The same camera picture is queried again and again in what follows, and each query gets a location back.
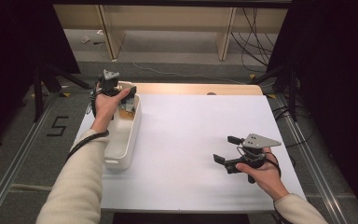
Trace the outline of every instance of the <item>white container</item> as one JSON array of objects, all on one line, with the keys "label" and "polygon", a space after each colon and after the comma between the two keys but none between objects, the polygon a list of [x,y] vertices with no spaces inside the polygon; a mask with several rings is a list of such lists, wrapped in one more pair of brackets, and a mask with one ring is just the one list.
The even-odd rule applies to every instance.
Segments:
[{"label": "white container", "polygon": [[109,169],[127,169],[131,164],[142,117],[141,99],[136,94],[135,111],[134,119],[123,119],[117,111],[108,126],[110,142],[105,149],[105,166]]}]

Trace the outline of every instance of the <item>beige sleeve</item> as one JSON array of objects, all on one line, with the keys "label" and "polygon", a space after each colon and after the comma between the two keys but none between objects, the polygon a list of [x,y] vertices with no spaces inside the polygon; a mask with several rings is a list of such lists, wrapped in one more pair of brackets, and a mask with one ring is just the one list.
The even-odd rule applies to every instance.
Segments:
[{"label": "beige sleeve", "polygon": [[275,202],[274,205],[281,216],[291,223],[327,223],[315,207],[298,195],[286,195]]},{"label": "beige sleeve", "polygon": [[[96,132],[88,130],[79,140]],[[80,148],[63,166],[36,223],[99,223],[104,149],[100,137]]]}]

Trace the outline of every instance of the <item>white table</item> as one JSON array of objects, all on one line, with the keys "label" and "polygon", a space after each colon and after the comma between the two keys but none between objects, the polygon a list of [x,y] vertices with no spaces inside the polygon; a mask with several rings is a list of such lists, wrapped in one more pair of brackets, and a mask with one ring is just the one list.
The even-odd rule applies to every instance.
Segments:
[{"label": "white table", "polygon": [[[228,175],[213,154],[237,159],[229,135],[282,141],[262,95],[140,94],[142,120],[130,168],[103,169],[102,209],[116,212],[253,213],[273,211],[270,197],[247,175]],[[79,134],[93,116],[84,118]],[[290,192],[304,192],[282,144],[273,147]]]}]

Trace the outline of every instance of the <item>floor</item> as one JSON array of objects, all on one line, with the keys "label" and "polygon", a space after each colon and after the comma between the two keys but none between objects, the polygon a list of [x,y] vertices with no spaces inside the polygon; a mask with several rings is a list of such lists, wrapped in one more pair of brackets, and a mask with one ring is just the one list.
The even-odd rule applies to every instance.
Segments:
[{"label": "floor", "polygon": [[[247,71],[247,74],[262,74],[266,69],[261,63],[264,62],[261,51],[256,48],[249,48],[251,53],[261,62],[257,62],[247,54],[242,55],[242,50],[236,44],[234,37],[230,39],[227,58],[224,61],[219,61],[214,37],[210,33],[127,32],[118,58],[112,61],[108,57],[101,32],[79,30],[66,30],[65,32],[79,62],[80,69],[85,73],[90,70],[90,64],[94,63],[111,64],[110,69],[112,70],[119,63],[128,63],[131,69],[139,74],[147,70],[145,66],[159,64],[158,69],[160,70],[152,72],[161,76],[164,76],[166,72],[166,70],[162,70],[164,69],[163,64],[169,66],[187,64],[189,67],[204,66],[206,68],[211,66],[212,68],[223,67],[227,69],[240,67],[243,71]],[[89,41],[82,43],[84,38],[89,39]],[[276,35],[260,35],[259,41],[264,48],[273,50],[272,44],[276,38]],[[251,43],[256,44],[254,36],[250,39]],[[267,63],[267,56],[264,55],[264,59]],[[186,77],[184,76],[188,75],[186,74],[188,70],[181,69],[180,73],[177,72],[174,76],[178,76],[178,81],[183,80],[183,82],[186,82]],[[258,72],[249,71],[249,69],[257,70]],[[249,77],[242,77],[236,80],[227,78],[224,82],[237,83],[239,80],[243,80],[243,83],[245,83],[247,82],[245,80],[249,80]],[[260,84],[265,94],[274,93],[271,89],[273,81],[272,78]],[[64,87],[68,86],[63,91],[70,92],[71,96],[66,98],[65,96],[59,97],[51,103],[50,114],[45,123],[41,124],[44,128],[36,134],[35,140],[30,143],[33,147],[26,153],[25,157],[27,159],[21,164],[22,167],[19,172],[13,176],[15,180],[10,190],[6,195],[3,195],[0,207],[0,223],[34,222],[54,183],[55,177],[63,166],[62,158],[66,155],[66,150],[56,149],[69,148],[71,141],[73,142],[75,139],[82,119],[79,115],[84,114],[88,104],[88,92],[71,87],[71,84],[65,82],[65,80],[61,80],[61,82]],[[296,111],[298,122],[295,124],[287,114],[280,115],[281,110],[279,108],[287,104],[286,96],[285,93],[271,95],[268,97],[268,101],[271,110],[277,109],[274,111],[277,117],[277,124],[307,199],[323,214],[329,223],[358,223],[358,201],[335,165],[334,160],[329,157],[328,149],[314,126],[307,108],[300,107]],[[20,108],[13,115],[12,121],[2,134],[4,144],[0,147],[0,180],[5,177],[7,169],[11,167],[10,164],[16,157],[19,148],[23,147],[24,139],[28,139],[28,132],[34,128],[34,123],[30,119],[34,116],[32,90],[24,97],[24,102],[27,103],[26,106]],[[298,97],[296,103],[297,105],[303,105],[300,97]],[[61,133],[65,141],[52,141],[52,138],[47,137],[52,134],[60,135],[61,129],[51,129],[50,124],[68,127],[64,134]],[[306,143],[297,143],[298,139],[295,139],[294,135],[299,133],[303,135]],[[310,155],[315,158],[315,164],[309,162]],[[316,167],[322,173],[322,176],[315,175],[311,171],[313,168],[310,169],[310,167]],[[325,193],[322,192],[321,188],[331,191],[331,195],[338,208],[342,211],[343,217],[335,217],[337,210],[328,206],[325,201]],[[112,223],[113,216],[112,212],[103,211],[101,223]],[[276,223],[272,214],[249,214],[249,219],[250,223]]]}]

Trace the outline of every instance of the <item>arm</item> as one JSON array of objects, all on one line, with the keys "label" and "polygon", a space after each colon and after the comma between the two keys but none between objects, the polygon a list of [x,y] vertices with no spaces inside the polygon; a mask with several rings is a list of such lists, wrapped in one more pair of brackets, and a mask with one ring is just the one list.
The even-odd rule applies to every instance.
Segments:
[{"label": "arm", "polygon": [[[117,110],[118,102],[130,92],[115,97],[99,94],[97,115],[91,129],[79,140],[103,133]],[[78,150],[63,166],[43,205],[36,223],[99,223],[101,217],[102,173],[107,137],[94,139]]]},{"label": "arm", "polygon": [[[266,156],[276,161],[270,154],[269,147],[264,148]],[[238,163],[236,168],[251,175],[257,185],[263,189],[274,201],[278,213],[291,223],[327,223],[322,215],[308,202],[295,194],[290,194],[284,186],[275,166],[266,162],[262,167],[254,169],[247,164]]]}]

